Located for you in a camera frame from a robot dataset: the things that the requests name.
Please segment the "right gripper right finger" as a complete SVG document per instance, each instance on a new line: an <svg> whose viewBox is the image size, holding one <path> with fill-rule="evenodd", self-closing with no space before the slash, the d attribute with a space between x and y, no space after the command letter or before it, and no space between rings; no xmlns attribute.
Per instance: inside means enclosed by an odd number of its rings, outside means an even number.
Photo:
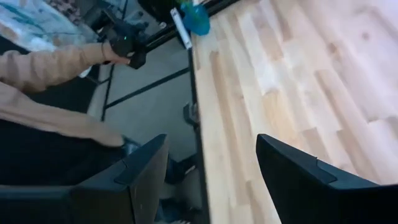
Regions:
<svg viewBox="0 0 398 224"><path fill-rule="evenodd" d="M256 155L282 223L397 223L397 186L327 164L266 134Z"/></svg>

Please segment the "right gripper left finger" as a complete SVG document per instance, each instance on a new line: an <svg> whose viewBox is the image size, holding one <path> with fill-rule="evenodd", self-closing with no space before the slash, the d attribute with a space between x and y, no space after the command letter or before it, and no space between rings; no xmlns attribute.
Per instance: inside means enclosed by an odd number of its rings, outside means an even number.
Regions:
<svg viewBox="0 0 398 224"><path fill-rule="evenodd" d="M168 154L160 134L77 185L1 187L1 223L153 223Z"/></svg>

